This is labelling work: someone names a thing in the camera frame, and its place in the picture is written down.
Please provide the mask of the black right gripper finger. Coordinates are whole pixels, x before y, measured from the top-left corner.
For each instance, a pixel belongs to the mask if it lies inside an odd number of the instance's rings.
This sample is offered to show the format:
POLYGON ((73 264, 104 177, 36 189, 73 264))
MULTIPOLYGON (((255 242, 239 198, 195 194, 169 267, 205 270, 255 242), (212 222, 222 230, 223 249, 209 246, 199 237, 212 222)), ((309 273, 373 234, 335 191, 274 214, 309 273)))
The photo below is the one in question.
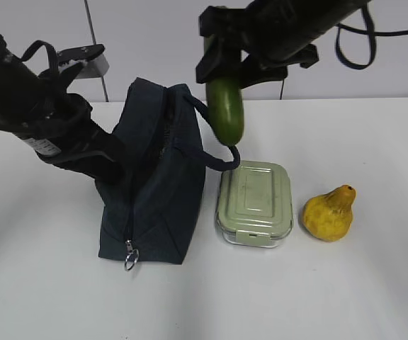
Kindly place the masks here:
POLYGON ((248 55, 240 65, 239 86, 245 89, 266 82, 283 81, 287 77, 288 68, 286 66, 263 66, 253 56, 248 55))
POLYGON ((198 84, 229 78, 240 83, 242 50, 228 39, 218 35, 204 38, 204 54, 195 68, 198 84))

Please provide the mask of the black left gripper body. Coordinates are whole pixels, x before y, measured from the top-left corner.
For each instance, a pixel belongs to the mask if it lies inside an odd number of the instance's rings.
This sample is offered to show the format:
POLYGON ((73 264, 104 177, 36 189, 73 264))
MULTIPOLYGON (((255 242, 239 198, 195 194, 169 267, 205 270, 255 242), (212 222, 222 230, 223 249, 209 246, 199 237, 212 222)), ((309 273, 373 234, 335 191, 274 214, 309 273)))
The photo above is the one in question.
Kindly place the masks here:
POLYGON ((18 70, 14 76, 12 123, 30 130, 25 135, 34 140, 47 140, 59 148, 56 152, 38 154, 43 161, 61 169, 83 172, 84 126, 91 120, 91 106, 80 95, 67 93, 78 70, 57 76, 51 70, 35 75, 18 70))

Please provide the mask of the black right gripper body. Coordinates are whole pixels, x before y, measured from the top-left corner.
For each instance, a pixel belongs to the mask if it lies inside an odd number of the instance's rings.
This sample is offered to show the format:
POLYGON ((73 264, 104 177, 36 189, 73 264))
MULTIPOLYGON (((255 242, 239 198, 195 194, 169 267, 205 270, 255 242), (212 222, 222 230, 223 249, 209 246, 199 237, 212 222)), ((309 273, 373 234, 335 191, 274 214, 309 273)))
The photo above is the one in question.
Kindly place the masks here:
POLYGON ((253 1, 246 8, 208 6, 199 16, 203 38, 218 35, 263 66, 318 62, 318 6, 313 1, 253 1))

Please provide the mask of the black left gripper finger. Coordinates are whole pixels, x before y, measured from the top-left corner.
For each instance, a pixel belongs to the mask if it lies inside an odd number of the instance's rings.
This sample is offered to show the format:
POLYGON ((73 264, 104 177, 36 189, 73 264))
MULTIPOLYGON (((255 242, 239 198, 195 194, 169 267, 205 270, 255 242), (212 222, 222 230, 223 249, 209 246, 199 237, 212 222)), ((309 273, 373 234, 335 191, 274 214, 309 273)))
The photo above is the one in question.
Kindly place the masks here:
POLYGON ((87 122, 83 131, 83 173, 104 183, 116 184, 124 176, 119 161, 123 148, 115 136, 105 132, 95 122, 87 122))

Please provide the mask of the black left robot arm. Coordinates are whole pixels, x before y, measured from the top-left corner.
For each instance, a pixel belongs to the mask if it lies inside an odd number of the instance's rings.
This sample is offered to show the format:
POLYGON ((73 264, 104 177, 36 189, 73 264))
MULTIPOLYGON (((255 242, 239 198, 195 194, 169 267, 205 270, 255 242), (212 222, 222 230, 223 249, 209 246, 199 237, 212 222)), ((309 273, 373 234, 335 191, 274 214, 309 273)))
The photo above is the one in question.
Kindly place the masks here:
POLYGON ((0 131, 30 146, 45 163, 116 183, 124 146, 91 118, 91 104, 68 92, 75 79, 101 78, 109 68, 102 44, 57 51, 43 40, 21 57, 0 34, 0 131))

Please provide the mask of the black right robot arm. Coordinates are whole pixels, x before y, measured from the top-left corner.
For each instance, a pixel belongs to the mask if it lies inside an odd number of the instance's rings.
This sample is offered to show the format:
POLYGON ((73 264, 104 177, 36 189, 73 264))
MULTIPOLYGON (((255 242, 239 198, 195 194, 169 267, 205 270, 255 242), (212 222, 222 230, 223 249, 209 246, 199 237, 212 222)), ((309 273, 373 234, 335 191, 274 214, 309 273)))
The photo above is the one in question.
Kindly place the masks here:
POLYGON ((209 6, 199 34, 210 44, 195 68, 196 81, 231 77, 239 87, 282 81, 288 66, 318 62, 314 41, 366 1, 253 1, 246 8, 209 6))

